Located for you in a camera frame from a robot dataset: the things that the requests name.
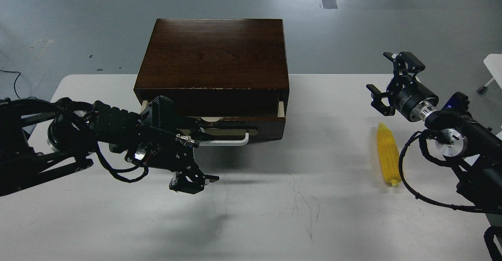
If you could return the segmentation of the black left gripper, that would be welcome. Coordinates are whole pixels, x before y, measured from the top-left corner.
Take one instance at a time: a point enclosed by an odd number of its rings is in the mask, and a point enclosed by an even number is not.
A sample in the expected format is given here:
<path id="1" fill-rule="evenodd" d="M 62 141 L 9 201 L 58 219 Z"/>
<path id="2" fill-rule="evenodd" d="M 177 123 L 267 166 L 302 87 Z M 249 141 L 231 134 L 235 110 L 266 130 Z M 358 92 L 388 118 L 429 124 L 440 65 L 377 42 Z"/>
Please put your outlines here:
<path id="1" fill-rule="evenodd" d="M 199 129 L 196 119 L 177 115 L 170 98 L 158 96 L 150 101 L 140 113 L 138 130 L 138 141 L 127 150 L 125 161 L 174 172 L 169 182 L 171 191 L 196 194 L 220 179 L 202 173 L 194 159 L 193 149 L 201 142 L 213 141 L 215 136 Z"/>

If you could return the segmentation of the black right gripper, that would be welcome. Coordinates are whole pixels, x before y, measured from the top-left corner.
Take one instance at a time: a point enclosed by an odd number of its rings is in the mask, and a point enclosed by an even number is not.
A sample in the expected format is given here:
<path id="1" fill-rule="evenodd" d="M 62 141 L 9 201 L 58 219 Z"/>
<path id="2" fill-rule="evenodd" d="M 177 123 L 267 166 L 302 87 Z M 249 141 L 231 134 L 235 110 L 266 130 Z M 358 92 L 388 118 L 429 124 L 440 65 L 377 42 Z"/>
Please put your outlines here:
<path id="1" fill-rule="evenodd" d="M 371 106 L 384 116 L 394 116 L 397 110 L 407 121 L 420 121 L 421 103 L 437 106 L 439 100 L 437 95 L 416 80 L 416 75 L 425 70 L 425 64 L 412 52 L 384 52 L 382 55 L 393 63 L 394 77 L 386 92 L 373 84 L 366 85 L 373 99 Z M 390 105 L 384 105 L 383 99 L 389 99 Z"/>

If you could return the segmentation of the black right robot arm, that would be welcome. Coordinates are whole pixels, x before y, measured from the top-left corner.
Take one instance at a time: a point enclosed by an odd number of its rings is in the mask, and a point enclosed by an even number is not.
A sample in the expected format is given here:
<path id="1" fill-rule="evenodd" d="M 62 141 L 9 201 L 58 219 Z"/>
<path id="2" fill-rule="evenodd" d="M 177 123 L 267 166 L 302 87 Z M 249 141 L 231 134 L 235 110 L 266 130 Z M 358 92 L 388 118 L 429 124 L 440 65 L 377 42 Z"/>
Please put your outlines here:
<path id="1" fill-rule="evenodd" d="M 394 66 L 393 78 L 382 92 L 373 84 L 373 106 L 384 116 L 399 112 L 410 122 L 423 121 L 425 130 L 412 135 L 400 153 L 398 168 L 403 175 L 403 159 L 409 145 L 418 140 L 428 161 L 450 168 L 457 176 L 457 193 L 472 202 L 472 206 L 448 205 L 429 199 L 405 187 L 429 204 L 472 213 L 501 214 L 501 140 L 483 127 L 469 113 L 468 96 L 456 92 L 443 108 L 437 108 L 438 96 L 418 79 L 425 65 L 411 52 L 384 52 Z"/>

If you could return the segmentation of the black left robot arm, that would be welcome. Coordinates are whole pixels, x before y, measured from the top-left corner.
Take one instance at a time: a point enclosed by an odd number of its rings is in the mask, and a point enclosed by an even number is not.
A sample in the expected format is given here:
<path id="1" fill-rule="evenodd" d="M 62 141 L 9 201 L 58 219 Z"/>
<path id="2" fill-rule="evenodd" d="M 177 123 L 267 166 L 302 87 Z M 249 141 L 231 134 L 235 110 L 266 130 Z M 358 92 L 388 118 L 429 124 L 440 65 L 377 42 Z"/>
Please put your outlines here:
<path id="1" fill-rule="evenodd" d="M 176 114 L 174 102 L 158 96 L 135 113 L 61 98 L 1 100 L 1 195 L 9 195 L 100 164 L 119 181 L 143 179 L 150 168 L 170 170 L 172 191 L 199 193 L 217 182 L 204 174 L 194 148 L 214 136 L 199 122 Z"/>

